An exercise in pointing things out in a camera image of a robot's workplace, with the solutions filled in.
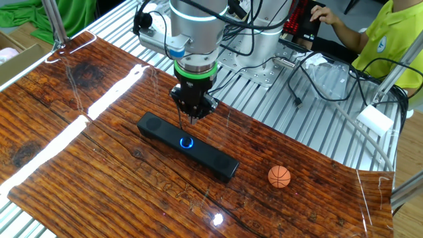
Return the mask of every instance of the mini basketball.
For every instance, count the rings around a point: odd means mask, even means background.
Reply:
[[[282,166],[275,166],[268,174],[269,182],[276,188],[286,187],[291,181],[291,173]]]

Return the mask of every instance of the black cable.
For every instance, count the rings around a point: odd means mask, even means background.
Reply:
[[[204,53],[204,54],[194,54],[194,53],[191,53],[191,54],[187,54],[187,55],[186,55],[186,56],[184,56],[183,58],[187,58],[187,57],[189,57],[189,56],[193,56],[193,55],[208,56],[208,55],[211,55],[213,52],[214,52],[214,51],[212,51],[212,52],[208,52],[208,53]]]
[[[295,105],[298,107],[298,108],[301,108],[302,106],[303,106],[303,103],[302,103],[302,101],[301,101],[301,99],[296,95],[296,93],[295,93],[295,91],[292,89],[292,87],[291,87],[291,80],[292,80],[292,78],[293,78],[293,76],[297,73],[297,71],[298,71],[298,69],[301,69],[304,73],[305,73],[305,75],[307,76],[307,79],[310,81],[310,83],[311,83],[311,85],[314,87],[314,89],[316,90],[316,92],[317,92],[317,94],[323,99],[323,100],[327,100],[327,101],[329,101],[329,102],[342,102],[342,101],[346,101],[346,100],[348,100],[349,98],[350,98],[350,96],[351,96],[351,94],[352,94],[352,92],[353,92],[353,90],[354,90],[354,87],[355,87],[355,85],[356,84],[358,84],[358,89],[360,90],[360,94],[361,94],[361,96],[362,96],[362,98],[363,98],[363,102],[364,102],[364,104],[367,106],[367,102],[366,102],[366,98],[365,98],[365,96],[364,96],[364,92],[363,92],[363,89],[362,89],[362,86],[361,86],[361,83],[360,83],[360,80],[358,80],[358,79],[356,79],[356,81],[354,82],[354,84],[353,84],[353,87],[351,88],[351,91],[348,93],[348,95],[347,95],[347,97],[346,98],[344,98],[344,99],[328,99],[328,98],[326,98],[326,97],[324,97],[321,93],[320,93],[320,91],[319,90],[317,90],[317,88],[316,88],[316,85],[314,84],[314,81],[310,78],[310,75],[304,70],[304,68],[303,68],[303,64],[309,59],[309,58],[311,58],[311,57],[313,57],[314,55],[316,55],[316,54],[319,54],[319,52],[312,52],[311,54],[309,54],[306,58],[304,58],[303,60],[301,60],[299,63],[298,63],[298,65],[295,67],[295,69],[291,72],[291,74],[288,76],[288,79],[287,79],[287,84],[288,84],[288,89],[289,89],[289,91],[290,91],[290,93],[292,94],[292,96],[294,97],[294,103],[295,103]],[[337,59],[338,61],[340,61],[340,62],[342,62],[342,63],[345,63],[345,64],[347,64],[347,65],[349,65],[350,67],[352,67],[349,63],[346,63],[345,61],[342,61],[341,59]]]
[[[352,88],[351,88],[351,90],[350,90],[350,92],[347,94],[347,96],[346,96],[346,98],[345,99],[328,99],[328,98],[326,98],[325,96],[323,96],[322,95],[322,93],[320,92],[320,90],[318,90],[318,88],[316,87],[316,84],[315,84],[315,82],[311,79],[311,77],[310,77],[310,75],[306,72],[306,70],[303,68],[303,66],[299,66],[300,67],[300,69],[304,72],[304,74],[307,76],[307,78],[308,78],[308,80],[310,81],[310,83],[311,83],[311,86],[313,86],[313,88],[316,90],[316,92],[317,92],[317,94],[323,99],[323,100],[326,100],[326,101],[329,101],[329,102],[343,102],[343,101],[346,101],[346,100],[348,100],[350,97],[351,97],[351,95],[352,95],[352,92],[354,91],[354,87],[356,86],[356,84],[357,84],[357,82],[358,81],[355,81],[354,83],[353,83],[353,85],[352,85]]]
[[[161,14],[161,13],[159,13],[158,11],[151,11],[151,12],[149,12],[149,14],[150,13],[157,13],[158,15],[160,15],[160,17],[163,19],[163,22],[165,23],[165,42],[163,43],[163,45],[165,46],[165,54],[166,54],[166,56],[168,57],[168,58],[171,58],[169,55],[168,55],[168,53],[167,53],[167,45],[166,45],[166,38],[167,38],[167,23],[166,23],[166,19],[165,19],[165,17]]]
[[[228,84],[232,81],[232,79],[239,73],[239,72],[241,72],[242,70],[244,70],[244,69],[254,69],[254,68],[257,68],[257,67],[260,67],[260,66],[262,66],[262,65],[264,65],[265,63],[267,63],[267,62],[269,62],[270,60],[272,60],[272,59],[275,59],[275,58],[280,58],[280,59],[285,59],[285,60],[288,60],[287,58],[285,58],[285,57],[280,57],[280,56],[274,56],[274,57],[271,57],[271,58],[269,58],[269,59],[267,59],[264,63],[262,63],[262,64],[260,64],[260,65],[258,65],[258,66],[249,66],[249,67],[243,67],[243,68],[240,68],[234,75],[232,75],[232,77],[226,82],[226,84],[224,84],[224,86],[221,86],[221,87],[218,87],[217,89],[214,89],[214,90],[212,90],[212,91],[209,91],[208,93],[210,94],[210,93],[214,93],[214,92],[217,92],[217,91],[220,91],[220,90],[222,90],[222,89],[224,89],[224,88],[226,88],[226,86],[228,86]]]
[[[392,213],[392,216],[395,216],[395,214],[402,208],[402,206],[404,206],[404,204],[395,209],[395,211]]]
[[[282,4],[282,6],[278,9],[278,11],[276,12],[276,14],[273,16],[272,20],[270,20],[268,26],[270,26],[270,24],[272,24],[273,20],[276,18],[276,16],[278,16],[279,12],[284,8],[284,6],[287,3],[287,1],[288,0],[285,0],[284,4]],[[288,20],[291,18],[292,14],[293,14],[293,11],[288,15]],[[264,30],[261,30],[261,31],[259,31],[257,33],[253,33],[253,34],[254,35],[258,35],[258,34],[262,34],[263,32],[264,32]],[[246,33],[240,33],[238,35],[240,36],[240,35],[247,35],[247,34]]]
[[[257,13],[255,14],[254,18],[252,19],[252,21],[254,22],[257,17],[258,14],[260,13],[261,9],[263,6],[263,0],[260,0],[260,3],[258,4],[258,8],[257,8]],[[243,31],[243,29],[241,27],[238,26],[231,26],[229,24],[227,24],[225,26],[225,32],[223,33],[223,41],[228,41],[228,40],[232,40],[234,37],[236,37],[238,34],[241,33],[241,31]]]
[[[365,71],[368,67],[370,67],[370,65],[371,64],[373,64],[375,61],[377,61],[377,60],[385,60],[385,61],[388,61],[388,62],[391,62],[391,63],[395,63],[395,64],[397,64],[397,65],[399,65],[399,66],[402,66],[402,67],[405,67],[405,68],[407,68],[407,69],[410,69],[410,70],[412,70],[412,71],[414,71],[414,72],[416,72],[416,73],[418,73],[420,76],[422,76],[422,78],[423,78],[423,73],[422,72],[420,72],[419,70],[417,70],[417,69],[415,69],[415,68],[412,68],[412,67],[410,67],[410,66],[407,66],[407,65],[405,65],[405,64],[403,64],[403,63],[401,63],[401,62],[397,62],[397,61],[395,61],[395,60],[392,60],[392,59],[388,59],[388,58],[375,58],[375,59],[373,59],[372,61],[370,61],[365,67],[364,67],[364,69],[362,70],[362,71]],[[417,95],[417,93],[418,92],[420,92],[420,90],[422,90],[422,88],[423,88],[423,81],[422,81],[422,84],[420,85],[420,87],[417,89],[417,91],[415,92],[415,93],[413,93],[411,96],[409,96],[409,98],[408,99],[411,99],[412,97],[414,97],[414,96],[416,96]]]
[[[251,10],[250,10],[251,22],[250,22],[250,24],[252,26],[254,26],[254,18],[255,18],[255,16],[253,16],[254,15],[253,6],[254,6],[254,3],[253,3],[253,0],[251,0]],[[254,38],[255,38],[254,37],[254,30],[251,30],[251,50],[247,54],[242,53],[242,52],[238,52],[237,50],[235,50],[235,49],[233,49],[233,48],[231,48],[229,46],[226,46],[224,44],[220,44],[220,46],[222,48],[225,48],[226,50],[230,50],[230,51],[232,51],[232,52],[234,52],[234,53],[236,53],[236,54],[238,54],[240,56],[251,56],[252,53],[254,52]]]
[[[226,22],[228,24],[232,24],[234,26],[240,26],[240,27],[246,28],[246,29],[253,29],[253,30],[272,30],[272,29],[278,28],[278,27],[284,25],[284,23],[289,19],[289,16],[291,15],[291,14],[289,14],[284,20],[282,20],[281,22],[279,22],[278,24],[275,24],[273,26],[251,26],[250,24],[239,22],[237,20],[232,20],[228,17],[223,17],[219,13],[208,9],[207,7],[204,7],[201,4],[193,2],[192,0],[180,0],[180,1],[182,1],[186,4],[189,4],[189,5],[195,7],[195,8],[197,8],[197,9],[199,9],[199,10],[201,10],[201,11],[203,11],[203,12],[205,12],[205,13],[207,13],[207,14],[209,14],[209,15],[211,15],[211,16],[219,19],[219,20],[222,20],[223,22]],[[299,2],[299,0],[295,1],[295,5],[294,5],[293,9],[297,8],[298,2]]]

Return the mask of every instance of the metal plate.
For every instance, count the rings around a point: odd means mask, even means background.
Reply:
[[[234,50],[240,48],[243,36],[237,36],[229,47]],[[292,54],[293,50],[285,48],[283,45],[278,44],[275,50],[274,56],[289,57]],[[218,62],[223,67],[233,70],[235,72],[239,71],[239,74],[243,77],[250,79],[252,82],[255,82],[263,87],[271,87],[276,79],[279,77],[283,68],[279,65],[275,65],[272,60],[268,61],[263,66],[254,68],[254,69],[243,69],[245,65],[241,65],[236,60],[237,54],[226,50],[223,54],[218,57]]]

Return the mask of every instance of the wood grain surface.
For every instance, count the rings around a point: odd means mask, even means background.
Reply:
[[[126,90],[137,64],[147,65],[84,32],[0,93],[0,182],[31,166],[8,197],[57,236],[393,236],[393,173],[345,167],[223,103],[183,126],[240,162],[227,184],[141,136],[149,111],[178,125],[177,80],[144,67]],[[276,165],[291,173],[282,189],[267,180]]]

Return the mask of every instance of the cable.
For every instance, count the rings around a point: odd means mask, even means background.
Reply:
[[[347,97],[346,98],[344,98],[344,99],[329,99],[329,98],[327,98],[327,97],[324,97],[322,94],[321,94],[321,92],[319,91],[319,90],[317,90],[317,87],[316,87],[316,84],[314,83],[314,81],[310,78],[310,75],[304,70],[304,68],[303,68],[303,64],[304,64],[304,62],[306,62],[309,58],[311,58],[311,57],[313,57],[314,55],[316,55],[316,54],[319,54],[319,52],[312,52],[311,54],[309,54],[306,58],[304,58],[303,60],[301,60],[299,63],[298,63],[298,65],[297,65],[297,67],[295,67],[295,69],[291,72],[291,74],[288,76],[288,79],[287,79],[287,84],[288,84],[288,89],[289,89],[289,91],[290,91],[290,93],[292,94],[292,96],[294,97],[294,103],[295,103],[295,105],[298,107],[298,108],[301,108],[302,106],[303,106],[303,103],[302,103],[302,101],[301,101],[301,99],[296,95],[296,93],[295,93],[295,91],[292,89],[292,86],[291,86],[291,80],[292,80],[292,78],[293,78],[293,76],[297,73],[297,71],[298,71],[298,69],[301,69],[304,73],[305,73],[305,75],[307,76],[307,79],[310,81],[310,83],[311,83],[311,85],[314,87],[314,89],[316,90],[316,92],[317,92],[317,94],[323,99],[323,100],[327,100],[327,101],[329,101],[329,102],[343,102],[343,101],[346,101],[346,100],[348,100],[350,97],[351,97],[351,94],[352,94],[352,92],[353,92],[353,90],[354,90],[354,87],[355,87],[355,85],[356,84],[358,84],[358,89],[360,90],[360,94],[361,94],[361,96],[362,96],[362,98],[363,98],[363,102],[364,102],[364,104],[366,105],[366,106],[368,106],[367,105],[367,102],[366,102],[366,98],[365,98],[365,96],[364,96],[364,92],[363,92],[363,89],[362,89],[362,86],[361,86],[361,83],[360,83],[360,80],[358,80],[358,79],[356,79],[356,82],[354,82],[354,84],[353,84],[353,87],[351,88],[351,91],[347,94]],[[350,67],[352,67],[349,63],[346,63],[345,61],[342,61],[341,59],[337,59],[336,57],[330,57],[330,58],[335,58],[336,60],[338,60],[338,61],[341,61],[342,63],[345,63],[345,64],[347,64],[347,65],[349,65]],[[357,69],[355,69],[354,67],[352,67],[355,71],[356,71],[356,75],[359,75],[358,74],[358,71],[357,71]]]
[[[395,214],[402,208],[402,206],[404,206],[404,204],[395,209],[395,211],[392,213],[392,216],[395,216]]]
[[[282,4],[282,6],[278,9],[278,11],[276,12],[276,14],[273,16],[272,20],[270,20],[268,26],[270,26],[270,24],[272,24],[273,20],[276,18],[276,16],[279,14],[279,12],[284,8],[285,4],[287,3],[288,0],[285,0],[284,4]],[[291,18],[293,14],[293,11],[288,14],[288,19]],[[264,32],[264,30],[261,30],[260,32],[254,33],[254,35],[258,35],[258,34],[262,34]]]
[[[260,3],[258,4],[258,8],[257,8],[257,13],[255,14],[254,18],[252,19],[252,21],[254,22],[257,17],[258,14],[260,13],[261,9],[263,6],[263,0],[260,0]],[[243,31],[243,29],[241,27],[238,26],[231,26],[230,24],[227,24],[225,26],[225,32],[223,33],[223,41],[228,41],[228,40],[232,40],[234,37],[236,37],[239,33],[241,33],[241,31]]]
[[[224,86],[222,86],[222,87],[218,87],[217,89],[214,89],[214,90],[212,90],[212,91],[209,91],[208,93],[210,94],[210,93],[214,93],[214,92],[217,92],[217,91],[220,91],[220,90],[222,90],[222,89],[224,89],[224,88],[226,88],[226,86],[228,86],[228,84],[232,81],[232,79],[239,73],[239,72],[241,72],[242,70],[244,70],[244,69],[254,69],[254,68],[257,68],[257,67],[260,67],[260,66],[262,66],[262,65],[264,65],[265,63],[267,63],[267,62],[269,62],[270,60],[272,60],[272,59],[275,59],[275,58],[280,58],[280,59],[285,59],[285,60],[288,60],[287,58],[285,58],[285,57],[280,57],[280,56],[274,56],[274,57],[271,57],[271,58],[269,58],[268,60],[266,60],[264,63],[262,63],[262,64],[260,64],[260,65],[258,65],[258,66],[249,66],[249,67],[243,67],[243,68],[240,68],[234,75],[232,75],[232,77],[228,80],[228,82],[226,82],[226,84],[224,84]]]
[[[203,11],[203,12],[205,12],[205,13],[207,13],[207,14],[209,14],[209,15],[211,15],[211,16],[219,19],[219,20],[222,20],[223,22],[226,22],[228,24],[232,24],[234,26],[240,26],[240,27],[246,28],[246,29],[253,29],[253,30],[272,30],[272,29],[278,28],[278,27],[284,25],[284,23],[289,19],[289,16],[291,15],[291,13],[290,13],[284,20],[282,20],[281,22],[279,22],[278,24],[275,24],[273,26],[251,26],[250,24],[246,24],[246,23],[243,23],[243,22],[232,20],[228,17],[221,16],[219,13],[208,9],[207,7],[204,7],[201,4],[193,2],[192,0],[180,0],[180,1],[182,1],[186,4],[189,4],[193,7],[196,7],[197,9],[199,9],[199,10],[201,10],[201,11]],[[293,9],[297,8],[298,2],[299,2],[299,0],[295,1],[295,5],[294,5]]]
[[[250,10],[250,16],[251,16],[251,25],[254,26],[254,18],[256,18],[259,14],[259,12],[257,11],[256,16],[253,16],[254,11],[253,11],[253,6],[254,6],[254,2],[253,0],[251,0],[251,10]],[[234,50],[233,48],[230,48],[229,46],[226,46],[224,44],[220,44],[221,47],[225,48],[226,50],[230,50],[240,56],[251,56],[252,53],[254,52],[254,30],[251,30],[251,50],[249,53],[245,54],[242,52],[238,52],[236,50]]]
[[[410,67],[410,66],[407,66],[407,65],[405,65],[405,64],[403,64],[403,63],[401,63],[401,62],[397,62],[397,61],[395,61],[395,60],[392,60],[392,59],[388,59],[388,58],[375,58],[374,60],[372,60],[372,61],[370,61],[365,67],[364,67],[364,69],[362,70],[362,71],[365,71],[368,67],[370,67],[370,65],[371,64],[373,64],[375,61],[377,61],[377,60],[385,60],[385,61],[388,61],[388,62],[391,62],[391,63],[395,63],[395,64],[397,64],[397,65],[399,65],[399,66],[402,66],[402,67],[405,67],[405,68],[407,68],[407,69],[410,69],[410,70],[413,70],[414,72],[416,72],[416,73],[418,73],[420,76],[422,76],[422,78],[423,78],[423,73],[422,72],[420,72],[419,70],[417,70],[417,69],[415,69],[415,68],[412,68],[412,67]],[[420,90],[422,90],[422,88],[423,88],[423,82],[422,82],[422,84],[420,85],[420,87],[417,89],[417,91],[415,92],[415,93],[413,93],[411,96],[409,96],[409,98],[408,99],[411,99],[412,97],[414,97],[414,96],[416,96],[417,95],[417,93],[418,92],[420,92]]]
[[[167,23],[166,23],[166,19],[165,19],[165,17],[161,14],[161,13],[159,13],[158,11],[151,11],[151,12],[149,12],[149,14],[150,13],[156,13],[156,14],[158,14],[158,15],[160,15],[160,17],[163,19],[163,22],[165,23],[165,42],[163,43],[163,45],[164,45],[164,47],[165,47],[165,54],[166,54],[166,56],[168,57],[168,58],[171,58],[169,55],[168,55],[168,53],[167,53],[167,44],[166,44],[166,38],[167,38]]]
[[[330,96],[320,88],[320,86],[316,85],[316,87],[318,88],[319,91],[322,92],[322,94],[324,94],[325,97],[330,98]],[[370,137],[364,130],[363,128],[361,128],[356,122],[355,120],[353,120],[350,115],[348,115],[344,109],[341,108],[341,106],[339,106],[338,103],[336,102],[331,102],[333,103],[333,105],[336,107],[336,109],[338,109],[339,112],[341,112],[341,114],[357,129],[357,131],[359,131],[371,144],[372,146],[374,146],[374,148],[377,150],[377,152],[379,152],[379,154],[382,156],[383,160],[385,161],[385,165],[388,167],[388,169],[390,171],[394,171],[394,168],[392,166],[391,161],[389,160],[388,156],[386,155],[386,153],[383,151],[383,149],[374,141],[374,139],[372,137]]]

